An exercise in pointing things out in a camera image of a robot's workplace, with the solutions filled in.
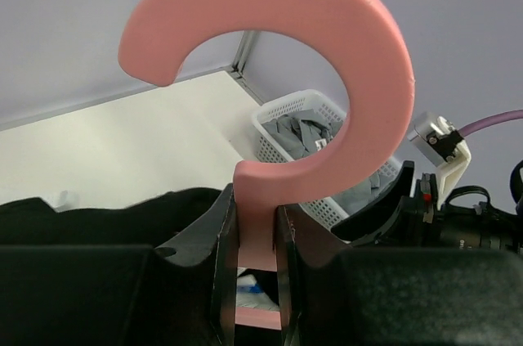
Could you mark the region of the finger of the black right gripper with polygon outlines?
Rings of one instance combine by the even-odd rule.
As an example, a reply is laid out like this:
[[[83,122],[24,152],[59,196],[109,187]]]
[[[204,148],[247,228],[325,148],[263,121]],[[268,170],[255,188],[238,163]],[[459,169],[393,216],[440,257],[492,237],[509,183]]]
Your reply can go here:
[[[392,216],[403,196],[409,196],[414,175],[414,162],[403,162],[397,178],[371,203],[331,228],[331,232],[344,241],[355,241],[367,236]]]

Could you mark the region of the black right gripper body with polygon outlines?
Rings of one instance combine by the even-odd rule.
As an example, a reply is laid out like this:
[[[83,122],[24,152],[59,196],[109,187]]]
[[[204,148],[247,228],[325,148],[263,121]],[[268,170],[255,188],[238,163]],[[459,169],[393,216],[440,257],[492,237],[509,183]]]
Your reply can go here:
[[[522,251],[522,217],[496,209],[481,186],[452,190],[437,206],[436,177],[423,174],[401,199],[391,238],[399,246]]]

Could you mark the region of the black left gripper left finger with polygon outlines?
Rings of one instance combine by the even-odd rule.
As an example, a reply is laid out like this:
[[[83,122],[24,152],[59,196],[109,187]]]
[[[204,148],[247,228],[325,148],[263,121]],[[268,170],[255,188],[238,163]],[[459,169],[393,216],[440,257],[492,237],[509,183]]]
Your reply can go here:
[[[1,245],[4,345],[231,345],[233,190],[161,245]]]

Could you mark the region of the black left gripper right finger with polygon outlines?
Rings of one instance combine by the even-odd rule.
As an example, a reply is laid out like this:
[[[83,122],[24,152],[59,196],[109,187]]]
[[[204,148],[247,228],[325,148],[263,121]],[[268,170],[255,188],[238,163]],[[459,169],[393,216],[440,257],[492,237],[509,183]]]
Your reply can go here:
[[[519,345],[522,261],[491,249],[351,248],[275,212],[285,345]]]

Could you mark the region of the black shirt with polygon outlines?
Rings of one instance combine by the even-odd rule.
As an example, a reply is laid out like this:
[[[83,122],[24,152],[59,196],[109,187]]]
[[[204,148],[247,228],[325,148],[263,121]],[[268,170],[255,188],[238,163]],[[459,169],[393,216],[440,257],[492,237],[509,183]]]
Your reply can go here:
[[[55,211],[40,198],[1,206],[1,245],[152,245],[183,231],[211,208],[221,191],[169,191],[124,209]]]

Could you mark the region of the grey shirt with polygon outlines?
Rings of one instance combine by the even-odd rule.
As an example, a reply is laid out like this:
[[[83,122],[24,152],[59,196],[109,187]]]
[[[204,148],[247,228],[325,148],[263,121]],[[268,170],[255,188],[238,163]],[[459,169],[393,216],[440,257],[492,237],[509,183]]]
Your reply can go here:
[[[301,110],[281,115],[262,127],[294,159],[312,155],[327,146],[339,132],[343,122],[329,121],[314,110]],[[393,181],[379,171],[358,185],[332,196],[348,214],[354,214],[375,200]]]

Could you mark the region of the pink plastic hanger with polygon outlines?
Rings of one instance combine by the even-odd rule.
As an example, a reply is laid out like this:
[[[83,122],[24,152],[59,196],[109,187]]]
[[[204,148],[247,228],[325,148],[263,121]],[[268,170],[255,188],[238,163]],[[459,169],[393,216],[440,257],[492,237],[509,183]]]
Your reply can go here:
[[[241,29],[283,34],[315,49],[337,71],[350,101],[348,119],[318,153],[235,167],[238,264],[273,271],[279,205],[345,191],[396,151],[413,113],[413,66],[380,0],[141,0],[124,28],[118,63],[133,78],[165,87],[197,46]]]

